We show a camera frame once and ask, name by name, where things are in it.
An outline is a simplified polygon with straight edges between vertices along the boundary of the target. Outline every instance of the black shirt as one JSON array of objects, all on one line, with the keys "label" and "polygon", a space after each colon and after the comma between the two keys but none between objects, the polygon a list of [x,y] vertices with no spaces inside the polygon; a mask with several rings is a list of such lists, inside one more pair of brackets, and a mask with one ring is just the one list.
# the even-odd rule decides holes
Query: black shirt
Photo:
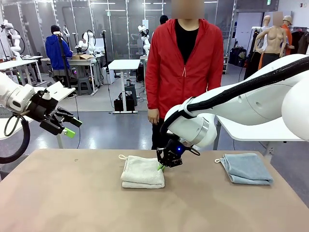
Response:
[{"label": "black shirt", "polygon": [[177,46],[183,56],[184,64],[186,64],[195,46],[198,29],[185,30],[180,26],[178,20],[176,20],[175,31],[177,38]]}]

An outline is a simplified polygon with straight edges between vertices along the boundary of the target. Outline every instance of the folded towel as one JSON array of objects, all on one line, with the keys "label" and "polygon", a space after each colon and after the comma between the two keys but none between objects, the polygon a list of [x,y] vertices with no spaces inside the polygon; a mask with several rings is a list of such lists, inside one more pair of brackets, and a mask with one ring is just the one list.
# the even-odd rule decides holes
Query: folded towel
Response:
[{"label": "folded towel", "polygon": [[164,188],[162,169],[158,170],[160,163],[157,158],[146,159],[137,156],[123,155],[120,159],[126,160],[124,171],[121,175],[122,187],[133,189],[159,189]]},{"label": "folded towel", "polygon": [[274,179],[257,154],[225,154],[216,159],[221,162],[231,181],[235,184],[271,185]]}]

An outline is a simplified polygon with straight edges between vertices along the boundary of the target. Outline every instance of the fluorescent light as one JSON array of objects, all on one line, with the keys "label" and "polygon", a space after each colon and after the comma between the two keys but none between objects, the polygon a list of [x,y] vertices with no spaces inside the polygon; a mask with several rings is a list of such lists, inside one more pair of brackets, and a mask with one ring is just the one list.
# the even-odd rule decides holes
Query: fluorescent light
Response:
[{"label": "fluorescent light", "polygon": [[105,11],[126,11],[126,10],[105,10]]},{"label": "fluorescent light", "polygon": [[92,2],[91,4],[104,4],[104,5],[107,5],[107,4],[116,4],[115,2],[111,2],[111,3],[106,3],[106,2]]}]

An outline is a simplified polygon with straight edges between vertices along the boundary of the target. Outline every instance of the floor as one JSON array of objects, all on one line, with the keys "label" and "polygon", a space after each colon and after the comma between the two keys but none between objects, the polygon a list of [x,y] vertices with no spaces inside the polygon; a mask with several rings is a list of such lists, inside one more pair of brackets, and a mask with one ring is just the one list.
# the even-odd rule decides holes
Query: floor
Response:
[{"label": "floor", "polygon": [[[228,74],[223,75],[222,85],[228,85],[239,80],[240,68],[235,66],[228,67]],[[120,92],[119,80],[110,86],[111,99],[115,99]],[[87,149],[150,149],[151,148],[151,125],[147,120],[146,101],[139,102],[138,110],[135,115],[113,115],[108,89],[102,87],[93,97],[78,96],[79,117],[83,122],[81,133],[71,125],[68,128],[77,132],[74,139],[63,136],[65,148],[77,148],[79,135],[81,136],[79,148]],[[76,114],[75,99],[64,100],[62,107],[73,111]],[[44,131],[37,122],[30,123],[31,140],[26,154],[30,154],[35,149],[57,148],[55,136]],[[22,141],[21,131],[7,140],[0,141],[0,156],[9,156],[16,150],[17,144]],[[265,149],[258,142],[234,143],[236,150],[255,150],[263,153]],[[234,150],[233,139],[229,137],[222,128],[219,150]],[[309,143],[290,142],[281,143],[276,150],[271,164],[290,184],[294,191],[309,207]]]}]

